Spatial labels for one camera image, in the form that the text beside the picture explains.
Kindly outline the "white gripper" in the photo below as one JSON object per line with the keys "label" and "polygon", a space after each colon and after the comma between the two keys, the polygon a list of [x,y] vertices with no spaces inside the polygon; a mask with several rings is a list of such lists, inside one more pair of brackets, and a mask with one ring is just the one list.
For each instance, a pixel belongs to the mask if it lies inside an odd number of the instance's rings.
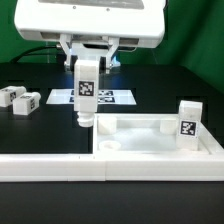
{"label": "white gripper", "polygon": [[60,39],[64,68],[74,71],[75,41],[106,44],[106,73],[119,45],[157,47],[165,33],[166,0],[17,0],[14,23],[27,40]]}

